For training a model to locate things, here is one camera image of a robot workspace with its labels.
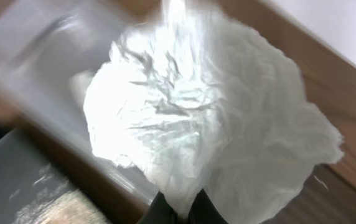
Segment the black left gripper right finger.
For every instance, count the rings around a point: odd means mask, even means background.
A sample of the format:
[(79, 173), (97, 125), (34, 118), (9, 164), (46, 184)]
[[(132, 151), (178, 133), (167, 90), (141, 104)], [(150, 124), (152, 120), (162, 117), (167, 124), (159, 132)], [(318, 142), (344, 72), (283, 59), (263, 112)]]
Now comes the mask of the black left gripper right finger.
[(201, 190), (189, 212), (188, 221), (190, 224), (227, 224), (224, 218), (218, 213), (205, 190)]

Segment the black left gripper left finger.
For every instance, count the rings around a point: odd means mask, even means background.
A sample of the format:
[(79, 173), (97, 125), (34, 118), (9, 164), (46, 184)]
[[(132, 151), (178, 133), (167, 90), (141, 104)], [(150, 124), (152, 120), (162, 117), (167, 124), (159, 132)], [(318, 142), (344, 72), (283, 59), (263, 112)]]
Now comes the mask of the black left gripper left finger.
[(177, 214), (167, 203), (164, 194), (158, 192), (148, 211), (136, 224), (177, 224)]

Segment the pile of rice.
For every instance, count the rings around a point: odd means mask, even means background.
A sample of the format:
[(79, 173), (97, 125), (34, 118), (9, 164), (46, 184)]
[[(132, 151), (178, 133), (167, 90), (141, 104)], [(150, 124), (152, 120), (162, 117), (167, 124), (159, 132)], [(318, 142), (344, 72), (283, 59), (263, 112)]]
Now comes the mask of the pile of rice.
[(109, 219), (50, 164), (0, 167), (0, 224), (107, 224)]

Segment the white napkin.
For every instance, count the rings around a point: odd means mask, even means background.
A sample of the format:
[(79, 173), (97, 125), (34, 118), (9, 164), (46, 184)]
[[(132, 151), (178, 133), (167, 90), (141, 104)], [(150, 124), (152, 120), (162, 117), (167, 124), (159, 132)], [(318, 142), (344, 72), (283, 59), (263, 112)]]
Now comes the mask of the white napkin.
[(69, 79), (69, 87), (72, 92), (73, 98), (75, 99), (79, 107), (83, 107), (87, 89), (93, 80), (95, 73), (90, 70), (85, 70), (75, 74), (71, 79)]
[(164, 1), (111, 44), (83, 102), (92, 152), (138, 168), (182, 218), (204, 190), (229, 223), (273, 218), (342, 136), (293, 60), (210, 1)]

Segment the black waste tray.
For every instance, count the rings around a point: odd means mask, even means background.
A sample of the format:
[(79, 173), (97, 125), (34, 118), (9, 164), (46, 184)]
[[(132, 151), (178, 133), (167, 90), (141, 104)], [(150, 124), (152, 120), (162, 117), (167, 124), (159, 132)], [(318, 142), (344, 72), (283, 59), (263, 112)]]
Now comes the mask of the black waste tray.
[(109, 223), (18, 129), (0, 125), (0, 224)]

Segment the clear plastic bin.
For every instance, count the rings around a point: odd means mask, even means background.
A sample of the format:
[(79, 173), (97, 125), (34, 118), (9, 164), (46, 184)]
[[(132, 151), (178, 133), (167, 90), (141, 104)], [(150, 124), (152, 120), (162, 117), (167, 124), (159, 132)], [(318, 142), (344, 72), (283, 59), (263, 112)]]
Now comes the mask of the clear plastic bin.
[(112, 41), (134, 19), (108, 1), (14, 1), (0, 14), (0, 91), (73, 155), (149, 205), (157, 189), (136, 168), (91, 151), (83, 106), (70, 88), (108, 61)]

